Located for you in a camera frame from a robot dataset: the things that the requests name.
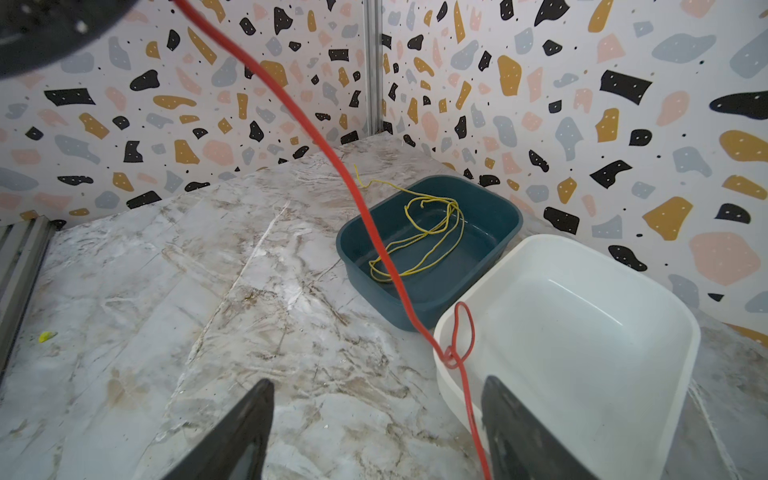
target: red rope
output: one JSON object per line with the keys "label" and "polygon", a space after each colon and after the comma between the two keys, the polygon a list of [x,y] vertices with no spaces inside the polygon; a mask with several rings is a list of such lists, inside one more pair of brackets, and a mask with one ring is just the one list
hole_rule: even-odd
{"label": "red rope", "polygon": [[[357,206],[357,209],[360,210],[360,216],[362,218],[362,222],[366,227],[366,230],[368,231],[368,235],[371,237],[371,241],[373,242],[374,248],[376,248],[376,252],[381,256],[382,262],[384,263],[384,266],[387,269],[387,272],[389,272],[392,275],[392,283],[395,285],[395,289],[397,290],[398,295],[400,295],[400,300],[402,300],[402,306],[406,309],[406,314],[408,315],[408,318],[411,320],[411,323],[413,326],[427,339],[427,341],[432,345],[432,348],[435,349],[437,352],[437,356],[440,358],[440,361],[443,362],[448,368],[454,369],[458,367],[459,372],[462,375],[462,386],[464,388],[464,400],[467,405],[467,416],[469,418],[469,428],[472,432],[472,439],[475,441],[475,449],[477,450],[478,457],[480,458],[480,463],[482,465],[483,475],[485,476],[486,480],[491,480],[491,471],[488,468],[488,461],[485,459],[485,451],[482,448],[482,443],[480,443],[480,435],[478,434],[477,425],[475,424],[475,413],[472,409],[472,398],[469,393],[469,381],[467,380],[467,372],[464,368],[464,360],[467,358],[469,353],[472,351],[472,347],[475,345],[475,324],[472,322],[472,315],[469,314],[469,308],[464,304],[463,302],[459,302],[455,306],[454,310],[454,326],[453,326],[453,339],[452,344],[445,350],[445,352],[441,351],[440,344],[437,343],[437,340],[435,340],[435,337],[433,337],[429,331],[424,327],[421,320],[416,316],[416,312],[413,309],[413,305],[411,304],[411,300],[408,297],[408,292],[406,292],[406,286],[403,284],[402,279],[400,278],[399,273],[397,272],[397,269],[395,267],[395,264],[392,262],[392,259],[389,257],[389,254],[386,251],[386,247],[384,246],[384,242],[382,241],[381,236],[379,235],[379,231],[376,229],[376,224],[373,223],[373,218],[371,217],[371,213],[368,210],[368,207],[366,207],[366,202],[362,198],[362,194],[360,193],[360,190],[357,188],[357,185],[355,184],[355,181],[352,178],[352,175],[349,174],[346,167],[344,167],[344,164],[341,162],[339,157],[336,155],[336,152],[333,151],[330,145],[328,145],[328,142],[326,142],[326,139],[321,135],[321,133],[315,128],[315,126],[312,124],[312,122],[307,118],[307,116],[304,114],[304,112],[299,108],[299,105],[296,104],[295,101],[286,93],[285,90],[283,90],[282,87],[280,87],[280,84],[278,84],[262,67],[259,65],[259,63],[253,59],[245,50],[243,50],[238,44],[236,44],[234,41],[230,40],[225,34],[218,31],[211,23],[208,22],[208,20],[205,19],[204,16],[202,16],[192,5],[190,5],[188,0],[174,0],[176,4],[178,5],[179,9],[184,13],[184,15],[187,16],[187,18],[190,19],[192,23],[194,23],[203,33],[208,35],[212,40],[214,40],[217,44],[219,44],[224,50],[228,51],[232,56],[240,60],[245,64],[245,66],[248,67],[249,70],[251,70],[258,78],[263,81],[267,87],[277,96],[277,98],[280,99],[280,101],[285,104],[286,108],[288,108],[288,111],[292,114],[292,116],[296,119],[296,121],[301,124],[301,126],[304,128],[304,131],[314,140],[314,142],[320,147],[320,150],[323,151],[323,153],[328,157],[328,160],[330,160],[331,164],[339,171],[339,175],[341,176],[342,180],[344,180],[344,183],[346,184],[346,187],[349,189],[349,192],[352,194],[352,198],[355,201],[355,205]],[[456,352],[455,343],[456,343],[456,335],[458,333],[458,306],[462,305],[467,311],[467,314],[469,315],[469,323],[472,327],[472,344],[469,347],[469,350],[464,355],[464,357],[460,357],[459,354]]]}

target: patterned wall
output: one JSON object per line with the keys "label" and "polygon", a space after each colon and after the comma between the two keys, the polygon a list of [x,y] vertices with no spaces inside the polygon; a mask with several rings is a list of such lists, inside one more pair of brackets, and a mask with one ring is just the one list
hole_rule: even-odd
{"label": "patterned wall", "polygon": [[385,127],[768,333],[764,0],[384,0]]}
{"label": "patterned wall", "polygon": [[[202,0],[334,144],[364,136],[362,2]],[[166,0],[0,81],[0,225],[67,227],[317,151],[263,83]]]}

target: teal plastic tub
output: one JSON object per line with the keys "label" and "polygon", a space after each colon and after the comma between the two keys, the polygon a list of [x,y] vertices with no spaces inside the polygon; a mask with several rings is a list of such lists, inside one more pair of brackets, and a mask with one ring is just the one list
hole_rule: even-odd
{"label": "teal plastic tub", "polygon": [[[433,175],[419,180],[408,190],[437,197],[451,197],[464,213],[466,225],[461,243],[442,262],[429,270],[403,278],[413,308],[424,326],[433,328],[440,316],[475,283],[501,256],[512,237],[520,231],[520,210],[510,201],[468,180],[449,175]],[[376,226],[388,244],[418,231],[411,225],[403,207],[413,195],[398,191],[371,208]],[[432,228],[445,217],[444,204],[411,206],[413,220],[422,228]],[[458,238],[459,228],[430,256],[439,258]],[[430,235],[392,255],[398,271],[416,265],[442,238]],[[408,319],[392,283],[376,282],[368,262],[379,255],[373,248],[360,215],[347,222],[336,236],[336,251],[346,265],[349,282],[392,325],[408,331],[415,328]],[[386,271],[380,263],[378,268]]]}

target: white plastic tub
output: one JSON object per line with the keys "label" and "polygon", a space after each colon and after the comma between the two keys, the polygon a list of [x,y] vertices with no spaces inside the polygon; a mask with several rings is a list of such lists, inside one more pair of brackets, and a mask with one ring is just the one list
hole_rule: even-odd
{"label": "white plastic tub", "polygon": [[[495,375],[598,478],[661,476],[700,341],[675,295],[578,242],[536,235],[460,300],[475,320],[466,367],[486,450],[479,405]],[[452,329],[453,308],[435,328],[443,349]],[[468,428],[458,370],[435,361],[440,393]]]}

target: marble surface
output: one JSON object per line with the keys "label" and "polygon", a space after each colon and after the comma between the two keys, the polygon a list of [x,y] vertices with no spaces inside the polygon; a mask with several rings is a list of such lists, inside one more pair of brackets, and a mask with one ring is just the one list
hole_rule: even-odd
{"label": "marble surface", "polygon": [[[404,186],[453,173],[388,134],[339,151]],[[0,387],[2,477],[161,478],[268,377],[264,478],[479,478],[428,344],[349,285],[334,242],[355,215],[313,155],[58,233]],[[559,232],[526,215],[510,248],[534,233]],[[764,478],[766,350],[695,313],[664,477]],[[40,344],[45,330],[58,335]]]}

